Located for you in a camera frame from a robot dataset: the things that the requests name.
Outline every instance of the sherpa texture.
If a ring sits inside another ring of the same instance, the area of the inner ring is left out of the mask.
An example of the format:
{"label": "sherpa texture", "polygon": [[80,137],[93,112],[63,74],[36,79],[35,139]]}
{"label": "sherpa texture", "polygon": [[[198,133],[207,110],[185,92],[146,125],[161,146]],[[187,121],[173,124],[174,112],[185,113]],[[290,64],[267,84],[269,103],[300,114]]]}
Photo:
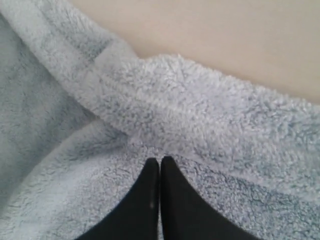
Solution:
{"label": "sherpa texture", "polygon": [[0,14],[1,240],[76,238],[165,154],[257,237],[320,239],[320,106],[139,59],[64,0],[0,0]]}

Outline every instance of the beige wall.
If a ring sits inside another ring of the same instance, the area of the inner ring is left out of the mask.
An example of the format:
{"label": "beige wall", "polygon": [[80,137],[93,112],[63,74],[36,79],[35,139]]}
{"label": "beige wall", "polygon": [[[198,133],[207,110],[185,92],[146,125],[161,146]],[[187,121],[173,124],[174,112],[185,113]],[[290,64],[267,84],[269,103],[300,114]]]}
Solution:
{"label": "beige wall", "polygon": [[179,53],[320,103],[319,0],[70,0],[141,57]]}

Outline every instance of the fleece blanket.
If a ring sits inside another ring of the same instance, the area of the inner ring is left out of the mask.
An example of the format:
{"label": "fleece blanket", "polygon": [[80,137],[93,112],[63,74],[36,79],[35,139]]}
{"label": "fleece blanket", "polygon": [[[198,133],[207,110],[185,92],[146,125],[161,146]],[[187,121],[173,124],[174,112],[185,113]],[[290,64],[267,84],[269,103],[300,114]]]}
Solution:
{"label": "fleece blanket", "polygon": [[253,235],[320,239],[319,105],[139,59],[65,0],[0,0],[1,240],[73,240],[164,155]]}

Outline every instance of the light blue fleece blanket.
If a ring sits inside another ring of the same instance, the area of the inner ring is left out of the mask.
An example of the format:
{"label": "light blue fleece blanket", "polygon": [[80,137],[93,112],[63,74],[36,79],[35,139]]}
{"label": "light blue fleece blanket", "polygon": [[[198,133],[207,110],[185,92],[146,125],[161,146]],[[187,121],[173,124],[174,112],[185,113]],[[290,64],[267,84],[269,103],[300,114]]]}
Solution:
{"label": "light blue fleece blanket", "polygon": [[165,154],[255,236],[320,240],[320,106],[0,0],[0,240],[78,237]]}

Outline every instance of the fuzzy fabric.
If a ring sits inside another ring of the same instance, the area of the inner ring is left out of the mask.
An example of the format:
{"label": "fuzzy fabric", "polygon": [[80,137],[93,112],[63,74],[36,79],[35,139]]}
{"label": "fuzzy fabric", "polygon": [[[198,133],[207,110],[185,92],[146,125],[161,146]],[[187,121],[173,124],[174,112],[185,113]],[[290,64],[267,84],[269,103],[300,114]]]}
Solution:
{"label": "fuzzy fabric", "polygon": [[64,0],[0,0],[0,103],[1,240],[73,240],[166,154],[255,236],[320,239],[318,105],[139,59]]}

